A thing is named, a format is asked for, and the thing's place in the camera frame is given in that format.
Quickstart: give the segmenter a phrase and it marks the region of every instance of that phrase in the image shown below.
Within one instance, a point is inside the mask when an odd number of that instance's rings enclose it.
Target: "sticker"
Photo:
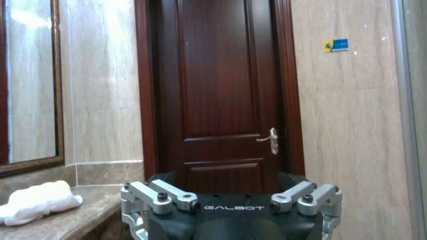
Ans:
[[[334,53],[348,51],[348,38],[324,41],[324,52]]]

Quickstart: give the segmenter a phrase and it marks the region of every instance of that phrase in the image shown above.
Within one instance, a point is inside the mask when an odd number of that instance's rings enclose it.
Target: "lever door handle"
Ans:
[[[275,128],[270,129],[270,136],[266,138],[256,139],[256,142],[266,142],[270,140],[270,147],[271,147],[271,153],[274,155],[278,155],[279,153],[279,136],[278,136],[278,130]]]

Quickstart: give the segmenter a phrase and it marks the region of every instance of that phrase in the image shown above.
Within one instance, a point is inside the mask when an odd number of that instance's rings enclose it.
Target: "silver metal bracket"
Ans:
[[[158,192],[167,192],[179,210],[195,213],[200,209],[200,203],[195,193],[180,190],[162,180],[154,180],[150,183],[150,187]]]
[[[331,185],[324,184],[312,194],[304,195],[298,200],[298,211],[303,215],[314,216],[318,212],[323,216],[323,240],[332,239],[332,232],[342,223],[343,192]]]
[[[292,204],[296,203],[303,195],[310,194],[315,190],[315,185],[308,181],[302,181],[298,185],[282,193],[271,195],[271,208],[275,213],[288,212]]]
[[[148,240],[142,212],[152,208],[155,214],[163,215],[172,210],[172,198],[159,193],[136,181],[127,183],[120,190],[121,221],[128,224],[132,238]]]

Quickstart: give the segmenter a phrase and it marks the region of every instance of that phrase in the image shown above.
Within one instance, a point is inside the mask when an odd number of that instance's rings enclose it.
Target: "screw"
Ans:
[[[274,213],[278,213],[280,211],[280,204],[272,201],[270,203],[270,209],[272,210]]]
[[[302,200],[311,204],[314,202],[314,196],[311,194],[304,194],[304,196],[302,196]]]
[[[198,200],[191,201],[190,203],[190,213],[195,214],[196,212],[200,211],[202,204]]]
[[[160,202],[166,201],[168,199],[168,193],[167,192],[159,192],[158,194],[158,200]]]

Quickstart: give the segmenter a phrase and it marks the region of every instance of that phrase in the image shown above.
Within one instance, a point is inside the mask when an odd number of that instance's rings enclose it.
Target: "folded towel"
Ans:
[[[52,212],[61,212],[80,206],[83,198],[73,195],[65,181],[47,182],[16,190],[0,206],[0,225],[27,224]]]

